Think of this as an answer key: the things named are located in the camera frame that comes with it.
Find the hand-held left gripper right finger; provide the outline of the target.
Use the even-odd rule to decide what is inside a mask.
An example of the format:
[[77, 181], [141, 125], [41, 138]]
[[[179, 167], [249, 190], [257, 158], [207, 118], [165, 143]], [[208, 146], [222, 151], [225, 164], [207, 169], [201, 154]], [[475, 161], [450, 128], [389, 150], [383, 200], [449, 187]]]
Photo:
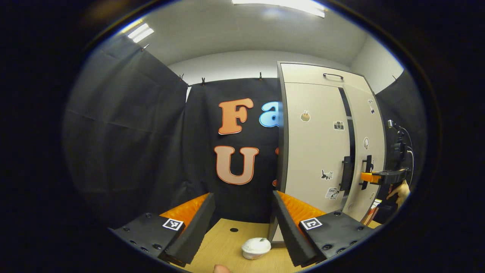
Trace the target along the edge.
[[375, 234], [375, 229], [340, 210], [324, 213], [277, 190], [272, 192], [272, 210], [296, 267], [334, 259]]

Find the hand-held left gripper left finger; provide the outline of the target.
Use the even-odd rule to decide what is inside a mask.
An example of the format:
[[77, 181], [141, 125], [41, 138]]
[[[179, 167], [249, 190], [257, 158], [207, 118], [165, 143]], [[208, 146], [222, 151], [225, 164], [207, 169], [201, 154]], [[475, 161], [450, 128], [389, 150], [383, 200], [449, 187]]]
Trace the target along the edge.
[[141, 214], [110, 231], [155, 259], [185, 267], [198, 252], [214, 211], [214, 194], [207, 193], [161, 214]]

